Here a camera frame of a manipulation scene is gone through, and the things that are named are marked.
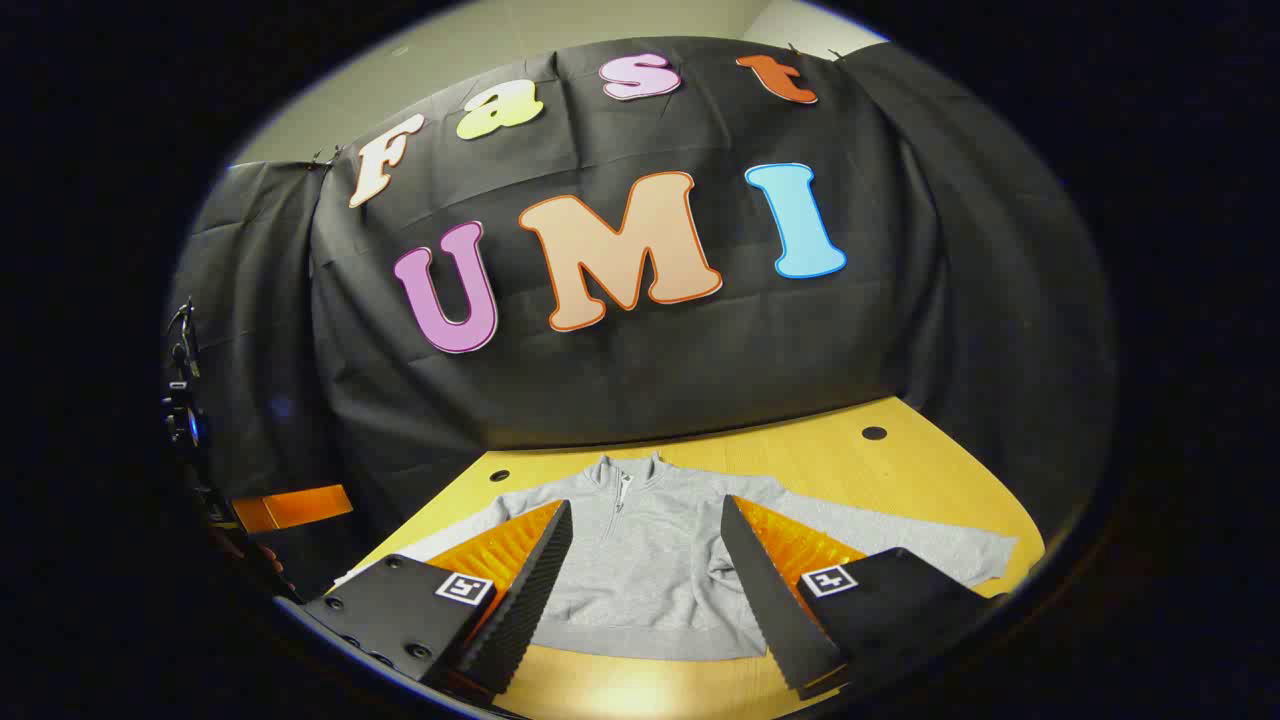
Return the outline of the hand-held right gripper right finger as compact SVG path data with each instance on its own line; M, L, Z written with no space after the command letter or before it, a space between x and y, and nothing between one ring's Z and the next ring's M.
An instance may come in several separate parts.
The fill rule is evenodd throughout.
M721 537L768 651L803 700L910 673L998 602L909 550L863 553L733 495Z

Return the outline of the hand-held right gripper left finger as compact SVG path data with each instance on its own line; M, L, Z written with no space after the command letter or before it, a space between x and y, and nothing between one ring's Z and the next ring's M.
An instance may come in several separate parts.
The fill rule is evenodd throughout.
M567 500L421 561L388 553L300 609L338 650L410 685L507 691L573 539Z

